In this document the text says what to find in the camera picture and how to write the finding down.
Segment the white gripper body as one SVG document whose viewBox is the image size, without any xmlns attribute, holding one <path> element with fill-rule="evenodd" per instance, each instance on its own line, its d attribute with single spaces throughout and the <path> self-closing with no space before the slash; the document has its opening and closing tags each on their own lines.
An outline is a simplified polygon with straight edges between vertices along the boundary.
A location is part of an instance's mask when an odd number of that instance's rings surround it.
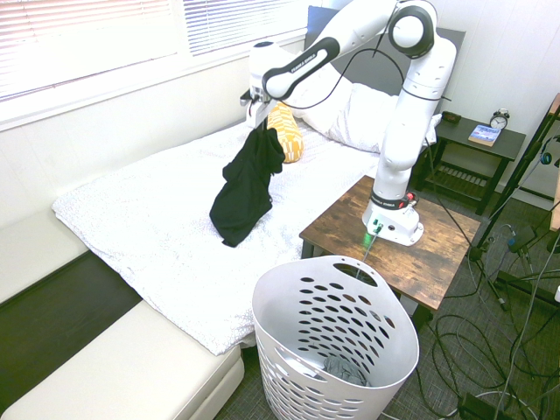
<svg viewBox="0 0 560 420">
<path fill-rule="evenodd" d="M 250 102 L 246 108 L 246 124 L 251 129 L 256 129 L 268 117 L 269 104 L 265 102 Z"/>
</svg>

